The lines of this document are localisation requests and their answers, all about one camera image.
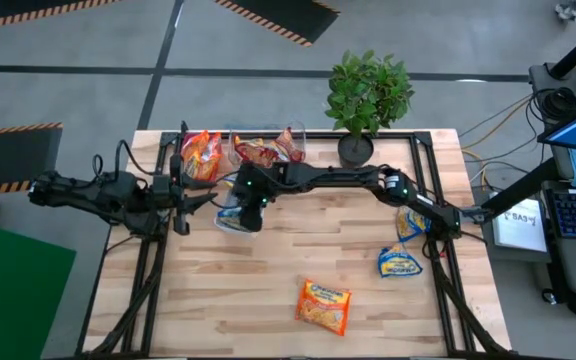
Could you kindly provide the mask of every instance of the green mat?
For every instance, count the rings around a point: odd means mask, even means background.
[[[37,360],[75,252],[0,229],[0,359]]]

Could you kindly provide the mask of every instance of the gray floor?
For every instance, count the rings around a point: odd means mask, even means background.
[[[576,43],[576,22],[560,24],[552,0],[327,0],[340,18],[312,48],[301,48],[209,0],[186,0],[168,67],[329,69],[347,48],[395,53],[410,71],[526,74],[528,66],[557,60]],[[0,64],[154,66],[174,0],[124,0],[58,17],[0,28]],[[150,76],[0,74],[0,126],[62,121],[58,169],[92,176],[90,157],[111,159],[120,138],[137,126]],[[527,95],[528,84],[415,81],[412,111],[401,128],[463,131]],[[325,80],[165,77],[150,129],[191,126],[265,127],[299,120],[329,128],[323,115]],[[491,126],[462,139],[469,144]],[[472,150],[493,156],[528,140],[518,114]],[[525,169],[539,162],[527,146],[504,161]],[[490,166],[489,179],[505,187],[520,174]],[[469,165],[470,175],[478,171]],[[0,197],[0,226],[78,252],[45,357],[72,354],[108,227],[69,209],[31,206],[24,195]],[[531,268],[493,261],[513,348],[523,354],[576,358],[576,318],[539,298]]]

